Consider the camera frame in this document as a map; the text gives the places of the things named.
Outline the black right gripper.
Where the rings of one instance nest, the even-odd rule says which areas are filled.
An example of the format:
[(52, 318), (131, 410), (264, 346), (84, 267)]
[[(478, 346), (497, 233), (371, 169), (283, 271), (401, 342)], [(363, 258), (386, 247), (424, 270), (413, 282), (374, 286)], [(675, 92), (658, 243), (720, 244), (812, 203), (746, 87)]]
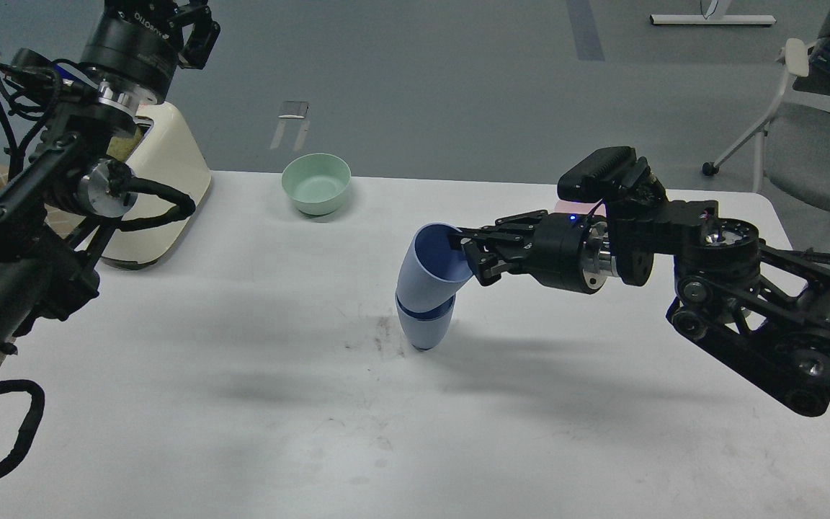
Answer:
[(447, 234), (447, 245), (463, 251), (483, 287), (507, 272), (530, 275), (546, 287), (596, 293), (616, 276), (603, 216), (530, 211), (498, 219), (494, 226), (455, 227)]

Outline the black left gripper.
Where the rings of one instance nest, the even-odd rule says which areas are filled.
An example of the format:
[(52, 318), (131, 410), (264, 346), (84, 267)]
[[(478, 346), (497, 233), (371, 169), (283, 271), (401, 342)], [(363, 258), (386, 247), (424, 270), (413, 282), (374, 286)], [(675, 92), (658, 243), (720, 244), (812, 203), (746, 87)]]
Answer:
[(220, 36), (208, 1), (188, 1), (182, 26), (191, 27), (182, 46), (182, 30), (171, 26), (174, 1), (105, 1), (101, 19), (82, 53), (85, 69), (119, 76), (164, 102), (178, 66), (204, 69)]

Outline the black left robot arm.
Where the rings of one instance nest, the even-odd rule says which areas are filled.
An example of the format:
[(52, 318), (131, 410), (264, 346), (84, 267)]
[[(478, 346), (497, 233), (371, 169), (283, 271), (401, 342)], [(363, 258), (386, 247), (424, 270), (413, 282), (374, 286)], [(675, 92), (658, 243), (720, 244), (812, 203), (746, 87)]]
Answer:
[(182, 221), (188, 194), (136, 177), (108, 154), (141, 105), (166, 99), (177, 69), (201, 69), (220, 36), (205, 1), (106, 1), (79, 62), (23, 48), (0, 55), (0, 358), (33, 322), (96, 298), (94, 266), (115, 232)]

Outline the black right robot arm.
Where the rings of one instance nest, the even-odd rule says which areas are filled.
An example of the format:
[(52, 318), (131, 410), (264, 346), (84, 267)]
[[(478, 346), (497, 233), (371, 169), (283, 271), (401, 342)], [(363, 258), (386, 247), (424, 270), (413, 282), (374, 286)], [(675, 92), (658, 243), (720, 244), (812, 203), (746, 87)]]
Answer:
[(599, 204), (605, 216), (531, 211), (441, 241), (481, 285), (510, 273), (577, 293), (608, 275), (645, 285), (654, 256), (670, 256), (666, 320), (679, 335), (794, 413), (827, 410), (830, 253), (768, 246), (748, 221), (719, 217), (714, 200)]

